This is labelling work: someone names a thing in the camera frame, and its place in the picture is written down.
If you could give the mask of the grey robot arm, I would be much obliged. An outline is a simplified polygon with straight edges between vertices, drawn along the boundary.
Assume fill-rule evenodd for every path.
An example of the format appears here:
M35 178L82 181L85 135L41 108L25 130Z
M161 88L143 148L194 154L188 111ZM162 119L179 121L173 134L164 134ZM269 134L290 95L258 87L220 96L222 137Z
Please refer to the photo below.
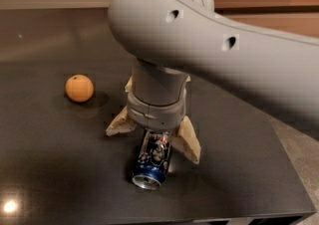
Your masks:
M188 76L204 78L316 137L319 43L316 39L235 22L213 0L112 0L109 24L133 56L128 102L108 128L136 123L179 129L175 147L192 162L200 145L184 115Z

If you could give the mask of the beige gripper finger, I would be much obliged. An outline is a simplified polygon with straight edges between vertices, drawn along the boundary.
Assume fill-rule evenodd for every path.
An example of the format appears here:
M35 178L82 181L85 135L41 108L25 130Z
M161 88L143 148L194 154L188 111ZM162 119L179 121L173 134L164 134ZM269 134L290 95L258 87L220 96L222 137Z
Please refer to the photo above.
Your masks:
M107 127L106 135L111 136L118 133L128 133L135 130L136 127L136 122L129 117L128 109L123 108Z
M187 115L173 131L170 141L171 146L182 153L188 160L194 164L199 164L201 146Z

